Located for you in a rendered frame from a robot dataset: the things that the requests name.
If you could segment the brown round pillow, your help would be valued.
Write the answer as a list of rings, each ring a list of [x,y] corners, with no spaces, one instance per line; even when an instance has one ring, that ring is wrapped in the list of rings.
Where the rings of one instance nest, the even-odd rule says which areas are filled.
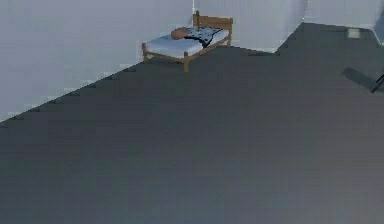
[[[173,40],[179,40],[185,38],[189,34],[187,27],[180,27],[171,32],[171,38]]]

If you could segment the wooden bed with white mattress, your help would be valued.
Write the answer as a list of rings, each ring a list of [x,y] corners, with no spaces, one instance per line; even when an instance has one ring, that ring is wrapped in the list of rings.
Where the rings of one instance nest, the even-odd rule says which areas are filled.
[[[201,43],[192,39],[173,40],[171,33],[149,42],[141,44],[142,57],[144,62],[149,61],[149,57],[157,57],[168,59],[181,63],[185,72],[189,71],[189,63],[199,56],[217,48],[222,44],[227,47],[231,46],[232,40],[232,17],[214,17],[202,16],[199,11],[196,11],[192,17],[192,26],[220,28],[221,32],[214,35],[211,43],[203,48]]]

